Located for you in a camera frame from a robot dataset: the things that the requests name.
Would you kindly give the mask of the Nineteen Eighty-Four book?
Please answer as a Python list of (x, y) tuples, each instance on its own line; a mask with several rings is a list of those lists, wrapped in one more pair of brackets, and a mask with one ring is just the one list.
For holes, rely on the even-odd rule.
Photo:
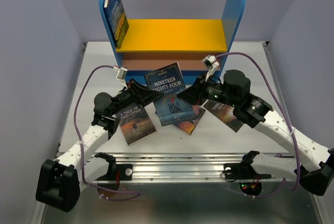
[(178, 63), (153, 70), (144, 78), (149, 89), (162, 93), (162, 97), (153, 102), (162, 126), (195, 118), (193, 106), (177, 97), (186, 89)]

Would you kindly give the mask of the Jane Eyre book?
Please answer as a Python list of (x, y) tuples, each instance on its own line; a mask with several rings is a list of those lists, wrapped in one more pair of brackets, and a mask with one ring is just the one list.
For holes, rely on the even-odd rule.
[(197, 124), (199, 123), (202, 116), (206, 112), (205, 109), (203, 109), (202, 107), (198, 105), (194, 105), (193, 110), (194, 110), (194, 118), (192, 120), (178, 122), (178, 123), (173, 124), (175, 127), (179, 128), (180, 130), (182, 130), (188, 135), (191, 135), (193, 133)]

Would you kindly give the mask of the Animal Farm book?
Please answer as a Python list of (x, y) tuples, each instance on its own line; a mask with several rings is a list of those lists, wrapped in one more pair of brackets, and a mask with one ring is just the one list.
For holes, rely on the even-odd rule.
[(129, 29), (122, 0), (104, 0), (103, 9), (106, 12), (116, 47), (120, 49)]

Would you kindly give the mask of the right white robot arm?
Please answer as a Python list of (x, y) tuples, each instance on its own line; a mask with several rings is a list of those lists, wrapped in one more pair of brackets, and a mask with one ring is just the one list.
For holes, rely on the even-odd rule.
[(225, 164), (228, 181), (277, 176), (294, 180), (308, 192), (323, 196), (333, 180), (333, 150), (288, 126), (268, 102), (250, 92), (250, 84), (243, 72), (228, 70), (223, 82), (206, 75), (198, 76), (194, 84), (177, 97), (192, 105), (210, 100), (232, 106), (237, 120), (266, 135), (292, 155), (283, 158), (250, 151), (240, 163)]

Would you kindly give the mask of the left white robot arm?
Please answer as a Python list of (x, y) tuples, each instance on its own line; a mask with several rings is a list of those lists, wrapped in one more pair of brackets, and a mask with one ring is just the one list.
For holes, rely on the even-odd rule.
[(116, 159), (96, 150), (117, 131), (119, 119), (115, 114), (131, 104), (145, 107), (161, 98), (162, 92), (154, 91), (131, 79), (116, 95), (106, 92), (94, 98), (94, 116), (84, 135), (64, 154), (55, 160), (45, 160), (40, 169), (35, 198), (41, 203), (71, 211), (86, 186), (95, 186), (99, 178), (120, 178)]

